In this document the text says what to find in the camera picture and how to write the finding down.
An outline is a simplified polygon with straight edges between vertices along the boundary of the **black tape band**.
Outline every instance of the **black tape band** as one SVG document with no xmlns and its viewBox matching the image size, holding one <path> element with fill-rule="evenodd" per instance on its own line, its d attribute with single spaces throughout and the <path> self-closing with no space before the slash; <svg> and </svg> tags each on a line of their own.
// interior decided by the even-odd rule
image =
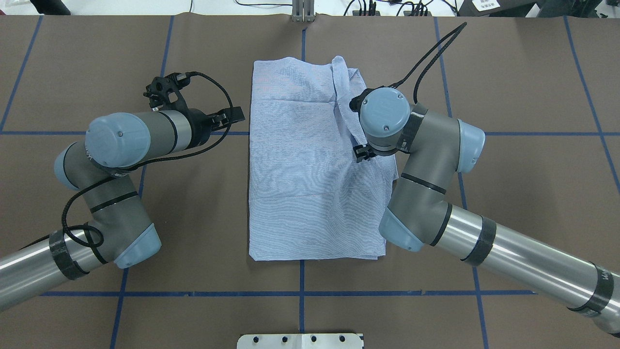
<svg viewBox="0 0 620 349">
<path fill-rule="evenodd" d="M 411 113 L 405 127 L 402 128 L 402 133 L 398 138 L 398 143 L 396 143 L 396 146 L 400 151 L 407 154 L 410 153 L 409 150 L 411 149 L 411 143 L 414 142 L 415 135 L 418 134 L 418 130 L 420 129 L 420 125 L 423 120 L 424 116 L 418 116 L 417 114 Z"/>
<path fill-rule="evenodd" d="M 416 182 L 417 184 L 421 184 L 421 185 L 423 185 L 423 186 L 425 186 L 425 187 L 427 187 L 429 189 L 432 189 L 432 190 L 437 191 L 439 193 L 442 193 L 444 195 L 446 194 L 446 190 L 445 189 L 443 189 L 442 187 L 436 186 L 433 183 L 427 182 L 424 179 L 420 179 L 418 177 L 413 177 L 410 174 L 407 174 L 407 173 L 404 173 L 404 172 L 401 174 L 401 177 L 403 177 L 404 179 L 408 179 L 408 180 L 410 180 L 412 182 Z"/>
<path fill-rule="evenodd" d="M 138 196 L 138 193 L 136 193 L 135 191 L 132 191 L 131 193 L 127 193 L 121 196 L 117 196 L 112 200 L 108 200 L 106 202 L 104 202 L 103 204 L 99 204 L 93 208 L 91 208 L 91 213 L 95 213 L 99 210 L 105 209 L 108 206 L 112 206 L 114 204 L 118 204 L 119 202 L 123 201 L 123 200 L 127 200 L 130 197 L 134 197 L 134 196 Z"/>
<path fill-rule="evenodd" d="M 601 311 L 603 311 L 607 304 L 609 304 L 611 295 L 614 292 L 613 275 L 604 268 L 601 268 L 594 263 L 592 264 L 596 268 L 597 273 L 596 287 L 594 288 L 592 297 L 590 297 L 584 305 L 578 308 L 569 308 L 569 310 L 578 312 L 585 317 L 599 316 Z"/>
<path fill-rule="evenodd" d="M 480 235 L 478 235 L 478 241 L 474 245 L 474 249 L 469 252 L 468 256 L 461 261 L 471 265 L 479 266 L 487 258 L 491 249 L 493 248 L 493 242 L 495 241 L 495 232 L 497 231 L 497 224 L 494 220 L 486 217 L 482 218 L 482 228 Z"/>
<path fill-rule="evenodd" d="M 75 280 L 89 274 L 88 271 L 84 271 L 76 261 L 71 259 L 67 245 L 64 243 L 62 230 L 57 230 L 50 234 L 50 253 L 58 269 L 69 280 Z"/>
<path fill-rule="evenodd" d="M 443 218 L 443 223 L 441 223 L 441 227 L 439 228 L 439 232 L 437 233 L 437 236 L 435 237 L 433 242 L 430 243 L 431 246 L 437 245 L 437 243 L 443 236 L 443 232 L 446 231 L 446 227 L 448 226 L 448 221 L 450 220 L 451 215 L 452 215 L 452 204 L 448 203 L 448 210 L 446 211 L 446 216 Z"/>
<path fill-rule="evenodd" d="M 168 154 L 172 153 L 172 151 L 174 150 L 174 148 L 177 147 L 177 141 L 179 141 L 179 134 L 177 133 L 177 126 L 174 124 L 174 121 L 172 121 L 172 119 L 167 116 L 165 113 L 162 112 L 158 112 L 160 114 L 162 114 L 163 116 L 166 117 L 166 119 L 168 119 L 168 121 L 170 122 L 170 125 L 172 125 L 172 130 L 174 131 L 174 143 L 172 144 L 172 148 L 170 148 L 170 151 L 168 152 Z"/>
<path fill-rule="evenodd" d="M 91 237 L 91 231 L 86 229 L 84 231 L 84 235 L 86 236 L 86 241 L 88 241 L 88 243 L 93 244 L 95 243 L 95 241 L 93 241 L 92 237 Z M 105 260 L 105 258 L 101 255 L 101 253 L 99 253 L 99 249 L 97 247 L 91 247 L 92 250 L 92 254 L 95 255 L 95 257 L 97 257 L 97 260 L 99 260 L 99 263 L 101 264 L 107 264 L 108 261 Z"/>
</svg>

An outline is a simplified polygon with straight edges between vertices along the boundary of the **metal plate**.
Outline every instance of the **metal plate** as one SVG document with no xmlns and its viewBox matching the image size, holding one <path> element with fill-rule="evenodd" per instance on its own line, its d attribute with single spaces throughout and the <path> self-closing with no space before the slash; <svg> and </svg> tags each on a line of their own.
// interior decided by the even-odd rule
<svg viewBox="0 0 620 349">
<path fill-rule="evenodd" d="M 237 349 L 363 349 L 364 335 L 359 333 L 317 333 L 243 335 Z"/>
</svg>

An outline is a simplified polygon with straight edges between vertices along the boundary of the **gray joint housing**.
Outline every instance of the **gray joint housing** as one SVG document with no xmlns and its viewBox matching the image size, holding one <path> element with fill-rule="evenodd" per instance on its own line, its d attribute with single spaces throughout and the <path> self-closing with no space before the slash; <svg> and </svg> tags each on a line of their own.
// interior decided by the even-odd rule
<svg viewBox="0 0 620 349">
<path fill-rule="evenodd" d="M 86 188 L 109 177 L 88 159 L 83 141 L 67 150 L 64 173 L 77 188 Z M 89 224 L 101 230 L 105 237 L 98 250 L 107 261 L 115 260 L 152 224 L 129 176 L 104 183 L 83 196 L 93 216 Z"/>
<path fill-rule="evenodd" d="M 424 115 L 388 209 L 430 245 L 446 218 L 444 201 L 459 161 L 459 123 L 431 111 Z"/>
</svg>

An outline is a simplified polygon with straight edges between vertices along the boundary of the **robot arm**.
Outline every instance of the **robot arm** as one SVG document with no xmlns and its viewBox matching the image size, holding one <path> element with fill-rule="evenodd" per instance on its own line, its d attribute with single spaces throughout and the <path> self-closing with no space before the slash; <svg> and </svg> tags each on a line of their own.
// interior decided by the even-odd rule
<svg viewBox="0 0 620 349">
<path fill-rule="evenodd" d="M 483 131 L 410 105 L 394 88 L 367 89 L 350 107 L 369 142 L 354 148 L 358 161 L 410 154 L 379 226 L 386 240 L 410 251 L 442 248 L 554 298 L 620 338 L 618 274 L 445 201 L 454 173 L 476 164 Z"/>
<path fill-rule="evenodd" d="M 179 90 L 192 76 L 212 80 L 197 72 L 157 77 L 144 93 L 153 111 L 99 117 L 91 122 L 83 141 L 58 156 L 56 177 L 69 189 L 79 190 L 72 200 L 83 194 L 93 219 L 88 225 L 57 230 L 1 259 L 0 311 L 109 261 L 127 268 L 159 250 L 157 232 L 127 174 L 150 161 L 161 161 L 155 159 L 159 156 L 203 145 L 212 131 L 244 120 L 241 108 L 233 107 L 214 81 L 230 107 L 209 115 L 189 109 Z M 172 93 L 177 96 L 175 102 L 170 102 Z M 92 228 L 100 235 L 93 234 Z"/>
</svg>

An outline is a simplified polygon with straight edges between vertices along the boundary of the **black cable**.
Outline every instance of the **black cable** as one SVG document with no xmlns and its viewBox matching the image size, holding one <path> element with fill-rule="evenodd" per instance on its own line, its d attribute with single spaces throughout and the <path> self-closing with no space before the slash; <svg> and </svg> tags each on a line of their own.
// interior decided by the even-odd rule
<svg viewBox="0 0 620 349">
<path fill-rule="evenodd" d="M 293 5 L 293 4 L 242 4 L 238 0 L 234 0 L 234 2 L 236 2 L 237 5 L 241 5 L 241 6 L 292 6 Z"/>
<path fill-rule="evenodd" d="M 75 241 L 76 243 L 84 246 L 84 247 L 88 247 L 88 248 L 95 248 L 95 247 L 99 247 L 104 243 L 104 235 L 101 233 L 101 231 L 95 227 L 93 227 L 92 225 L 88 225 L 88 224 L 80 224 L 80 225 L 72 225 L 72 226 L 68 226 L 67 224 L 67 214 L 69 213 L 69 209 L 71 208 L 71 205 L 73 204 L 73 202 L 79 198 L 80 196 L 84 195 L 85 193 L 95 189 L 96 187 L 100 186 L 101 184 L 104 183 L 108 183 L 109 181 L 114 180 L 116 177 L 106 177 L 102 180 L 100 180 L 99 182 L 96 182 L 93 185 L 90 185 L 80 191 L 78 191 L 74 196 L 71 196 L 71 199 L 69 199 L 69 201 L 67 201 L 67 204 L 64 205 L 64 209 L 63 209 L 63 214 L 60 217 L 60 223 L 63 226 L 63 235 L 66 234 L 69 238 L 71 238 L 71 240 Z M 77 236 L 73 235 L 73 233 L 71 232 L 72 230 L 76 230 L 76 229 L 82 229 L 82 230 L 90 230 L 91 232 L 95 232 L 97 233 L 97 235 L 99 235 L 99 242 L 97 243 L 89 243 L 89 242 L 85 242 L 84 240 L 81 240 L 79 238 L 77 238 Z"/>
<path fill-rule="evenodd" d="M 233 104 L 232 104 L 232 103 L 233 103 L 233 102 L 232 102 L 232 100 L 231 100 L 230 95 L 228 94 L 228 92 L 226 92 L 226 89 L 224 89 L 224 88 L 222 87 L 222 85 L 220 85 L 217 81 L 215 81 L 215 80 L 214 80 L 213 78 L 211 78 L 210 76 L 208 76 L 208 75 L 206 75 L 206 74 L 203 74 L 203 73 L 200 73 L 200 72 L 197 72 L 197 71 L 190 71 L 190 72 L 186 73 L 185 75 L 186 75 L 188 78 L 191 78 L 192 76 L 201 76 L 201 77 L 203 77 L 203 78 L 205 78 L 205 79 L 207 79 L 207 80 L 211 81 L 211 82 L 212 82 L 215 86 L 217 86 L 217 87 L 218 87 L 218 88 L 219 88 L 219 89 L 220 89 L 220 90 L 224 93 L 224 95 L 226 96 L 226 100 L 228 101 L 228 106 L 230 107 L 230 110 L 231 110 L 231 113 L 232 113 L 232 110 L 233 110 Z M 180 159 L 185 159 L 185 158 L 188 158 L 188 157 L 190 157 L 190 156 L 194 156 L 194 155 L 199 155 L 199 154 L 202 154 L 202 153 L 204 153 L 204 152 L 206 152 L 206 151 L 208 151 L 208 150 L 213 149 L 213 147 L 215 147 L 216 145 L 220 144 L 220 143 L 224 140 L 224 138 L 226 137 L 226 135 L 228 134 L 228 132 L 230 131 L 230 129 L 231 129 L 231 125 L 229 124 L 229 125 L 226 127 L 226 130 L 224 131 L 224 134 L 222 134 L 222 137 L 220 137 L 217 141 L 215 141 L 215 143 L 213 143 L 213 144 L 211 144 L 210 146 L 208 146 L 208 147 L 206 147 L 206 148 L 204 148 L 204 149 L 202 149 L 202 150 L 199 150 L 199 151 L 197 151 L 197 152 L 193 152 L 193 153 L 190 153 L 190 154 L 185 154 L 185 155 L 179 155 L 179 156 L 169 156 L 169 157 L 167 157 L 167 158 L 155 158 L 155 159 L 150 159 L 150 160 L 142 161 L 141 163 L 137 163 L 137 164 L 133 165 L 132 167 L 127 168 L 126 170 L 128 170 L 128 171 L 133 171 L 133 170 L 135 170 L 135 169 L 137 169 L 137 168 L 139 168 L 139 167 L 142 167 L 142 166 L 144 166 L 144 165 L 148 165 L 148 164 L 150 164 L 150 163 L 162 162 L 162 161 L 180 160 Z"/>
<path fill-rule="evenodd" d="M 454 30 L 452 30 L 450 33 L 448 33 L 446 36 L 444 36 L 443 38 L 441 38 L 440 43 L 447 37 L 450 37 L 450 39 L 446 42 L 446 45 L 444 45 L 443 47 L 441 47 L 439 49 L 439 51 L 437 51 L 437 54 L 433 57 L 433 59 L 431 59 L 428 64 L 426 65 L 426 67 L 424 67 L 424 70 L 422 70 L 422 72 L 420 73 L 420 76 L 418 77 L 418 81 L 415 82 L 415 88 L 414 88 L 414 103 L 418 103 L 418 88 L 420 87 L 420 83 L 422 82 L 422 78 L 424 77 L 424 75 L 426 75 L 426 73 L 428 72 L 428 70 L 430 69 L 431 66 L 433 66 L 433 64 L 437 61 L 437 59 L 441 56 L 441 54 L 448 48 L 448 46 L 450 46 L 450 44 L 452 42 L 454 42 L 454 40 L 456 39 L 457 36 L 459 36 L 459 34 L 461 33 L 461 31 L 463 31 L 463 28 L 465 28 L 465 26 L 467 25 L 467 22 L 463 22 L 463 24 L 459 25 L 457 28 L 455 28 Z"/>
<path fill-rule="evenodd" d="M 463 24 L 459 25 L 457 28 L 455 28 L 454 30 L 452 30 L 450 33 L 448 33 L 446 36 L 444 36 L 443 38 L 441 38 L 427 53 L 424 54 L 424 56 L 422 56 L 422 58 L 420 58 L 420 60 L 414 65 L 413 68 L 411 68 L 411 70 L 407 73 L 407 75 L 405 75 L 404 78 L 402 78 L 400 81 L 396 81 L 393 84 L 390 84 L 388 87 L 390 88 L 398 88 L 398 86 L 402 85 L 407 79 L 409 79 L 409 77 L 411 76 L 411 74 L 413 74 L 413 72 L 418 68 L 418 66 L 420 64 L 422 64 L 422 62 L 426 59 L 426 57 L 430 56 L 431 53 L 433 53 L 433 51 L 439 46 L 441 45 L 442 42 L 444 42 L 450 35 L 455 34 L 455 38 L 457 35 L 459 35 L 459 33 L 461 32 L 461 30 L 463 30 L 463 28 L 465 28 L 465 25 L 467 25 L 467 22 L 463 22 Z M 441 48 L 441 52 L 443 52 L 449 44 L 446 44 L 444 47 Z"/>
<path fill-rule="evenodd" d="M 452 10 L 452 12 L 454 12 L 455 15 L 457 15 L 457 10 L 456 7 L 452 6 L 452 4 L 450 4 L 448 2 L 448 0 L 441 0 L 444 4 L 448 5 L 448 7 L 450 7 L 450 9 Z"/>
<path fill-rule="evenodd" d="M 349 3 L 349 5 L 347 6 L 347 8 L 345 9 L 345 13 L 343 14 L 343 16 L 347 15 L 348 9 L 349 7 L 351 7 L 351 5 L 355 2 L 355 0 L 351 0 L 351 2 Z"/>
<path fill-rule="evenodd" d="M 23 250 L 23 249 L 25 249 L 26 247 L 30 247 L 30 246 L 32 246 L 32 245 L 34 245 L 34 244 L 36 244 L 36 243 L 40 243 L 41 241 L 47 240 L 47 239 L 49 239 L 49 238 L 50 238 L 50 234 L 47 234 L 46 236 L 41 237 L 41 238 L 38 238 L 38 239 L 34 240 L 33 242 L 29 243 L 28 245 L 26 245 L 26 246 L 24 246 L 24 247 L 20 248 L 20 250 Z"/>
<path fill-rule="evenodd" d="M 402 5 L 400 6 L 400 8 L 398 8 L 398 12 L 396 12 L 396 16 L 398 16 L 399 14 L 401 14 L 401 10 L 402 10 L 402 8 L 403 8 L 403 7 L 405 7 L 406 5 L 411 5 L 411 12 L 413 12 L 413 11 L 414 11 L 414 6 L 415 6 L 415 4 L 414 4 L 414 3 L 412 3 L 411 1 L 406 1 L 406 2 L 403 2 L 403 3 L 402 3 Z"/>
</svg>

